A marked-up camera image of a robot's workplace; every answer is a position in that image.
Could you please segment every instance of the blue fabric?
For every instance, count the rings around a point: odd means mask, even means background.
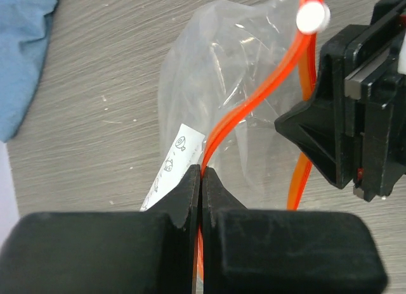
[[[0,140],[20,126],[38,87],[57,0],[0,0]]]

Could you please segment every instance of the clear plastic bag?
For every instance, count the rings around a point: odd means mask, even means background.
[[[204,144],[218,121],[275,70],[296,35],[298,7],[299,0],[270,0],[257,6],[215,1],[195,12],[160,71],[158,106],[164,162],[160,173],[169,165],[172,169],[179,157],[169,154],[179,151],[176,143],[185,138],[180,134],[182,126],[201,133]],[[276,133],[273,123],[301,99],[295,71],[234,128],[209,162],[245,206],[259,208],[272,192],[288,192],[299,150]],[[202,149],[204,146],[194,148],[200,153]],[[200,163],[202,157],[198,157],[193,153],[193,159],[182,164]],[[154,194],[154,185],[148,195]]]

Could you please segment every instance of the paper tag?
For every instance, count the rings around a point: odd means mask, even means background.
[[[141,211],[148,210],[179,184],[189,166],[196,164],[202,154],[204,135],[181,124],[179,132],[158,175],[141,206]]]

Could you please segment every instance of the gray wooden surface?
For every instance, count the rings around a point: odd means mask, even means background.
[[[9,143],[22,215],[139,209],[161,164],[160,64],[193,10],[209,1],[60,0],[40,88]],[[349,23],[367,23],[376,1],[327,0],[333,17],[320,42]],[[388,293],[406,293],[405,192],[406,178],[387,200],[366,204],[313,171],[301,208],[361,216],[390,274]],[[275,183],[272,194],[249,203],[283,207],[285,197]]]

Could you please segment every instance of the black mechanical component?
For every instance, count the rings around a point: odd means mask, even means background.
[[[204,293],[369,294],[388,282],[359,218],[248,210],[193,165],[146,212],[22,219],[0,254],[0,293],[194,293],[198,222]]]
[[[275,121],[335,187],[366,201],[389,196],[406,172],[406,86],[397,72],[406,0],[381,0],[369,26],[324,44],[311,100]]]

